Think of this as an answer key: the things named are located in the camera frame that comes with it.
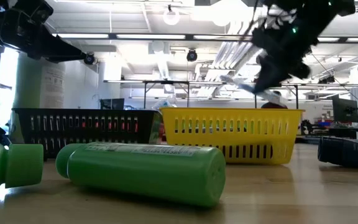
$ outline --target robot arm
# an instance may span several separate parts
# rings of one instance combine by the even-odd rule
[[[45,0],[18,0],[11,8],[7,0],[0,0],[0,45],[56,63],[89,56],[48,31],[44,22],[52,13]]]
[[[318,44],[318,36],[337,15],[356,11],[354,0],[264,0],[263,4],[269,9],[278,6],[291,19],[284,21],[277,15],[279,29],[262,24],[253,30],[252,43],[266,51],[258,58],[261,70],[254,93],[279,85],[289,74],[307,78],[310,68],[302,58],[311,45]]]

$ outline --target black basket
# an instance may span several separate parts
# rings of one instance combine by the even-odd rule
[[[70,143],[95,141],[155,144],[162,116],[147,110],[14,108],[26,144],[43,144],[44,158],[56,158]]]

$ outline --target yellow basket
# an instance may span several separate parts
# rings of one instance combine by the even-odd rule
[[[303,110],[161,108],[167,143],[213,146],[226,162],[286,164]]]

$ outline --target bottle label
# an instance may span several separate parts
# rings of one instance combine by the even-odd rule
[[[200,147],[191,146],[150,146],[143,144],[117,144],[117,143],[91,143],[85,150],[109,151],[109,152],[131,152],[141,154],[160,154],[169,156],[193,156]]]

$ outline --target computer monitor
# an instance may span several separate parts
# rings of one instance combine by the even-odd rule
[[[342,123],[358,123],[357,102],[354,100],[340,99],[339,96],[332,97],[334,120]]]
[[[100,100],[101,110],[123,110],[124,99],[103,99]]]

